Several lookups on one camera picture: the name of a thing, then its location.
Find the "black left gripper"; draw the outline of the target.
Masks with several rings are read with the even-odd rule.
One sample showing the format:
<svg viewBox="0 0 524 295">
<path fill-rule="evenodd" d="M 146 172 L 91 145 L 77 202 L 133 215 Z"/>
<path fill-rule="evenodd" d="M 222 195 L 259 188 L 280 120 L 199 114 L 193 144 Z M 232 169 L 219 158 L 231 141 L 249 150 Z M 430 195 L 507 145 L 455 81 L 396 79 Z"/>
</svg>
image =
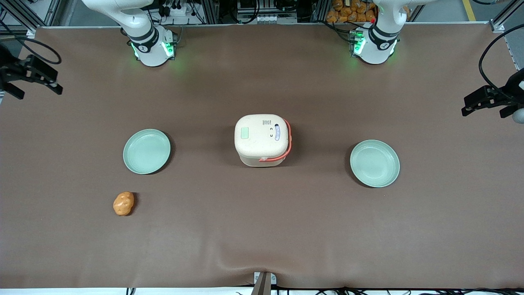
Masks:
<svg viewBox="0 0 524 295">
<path fill-rule="evenodd" d="M 523 108 L 524 102 L 524 69 L 518 70 L 511 75 L 507 80 L 507 96 L 511 98 L 512 102 L 517 103 L 514 106 L 506 106 L 499 111 L 502 119 L 512 116 L 519 109 Z M 464 107 L 461 109 L 462 116 L 468 116 L 472 112 L 485 109 L 496 108 L 503 105 L 503 97 L 500 96 L 499 91 L 496 91 L 492 86 L 481 86 L 481 88 L 473 91 L 464 97 Z"/>
</svg>

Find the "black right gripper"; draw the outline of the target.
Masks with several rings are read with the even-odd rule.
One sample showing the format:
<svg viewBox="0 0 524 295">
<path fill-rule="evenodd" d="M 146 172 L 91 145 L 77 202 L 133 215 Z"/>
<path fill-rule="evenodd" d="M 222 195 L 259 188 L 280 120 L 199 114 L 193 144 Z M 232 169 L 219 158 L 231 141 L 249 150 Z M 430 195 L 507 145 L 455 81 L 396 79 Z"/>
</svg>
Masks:
<svg viewBox="0 0 524 295">
<path fill-rule="evenodd" d="M 13 56 L 8 48 L 0 45 L 0 89 L 1 92 L 22 100 L 25 92 L 9 83 L 14 81 L 34 82 L 46 86 L 48 89 L 62 95 L 63 88 L 57 82 L 58 71 L 44 62 L 41 58 L 30 54 L 25 59 Z"/>
</svg>

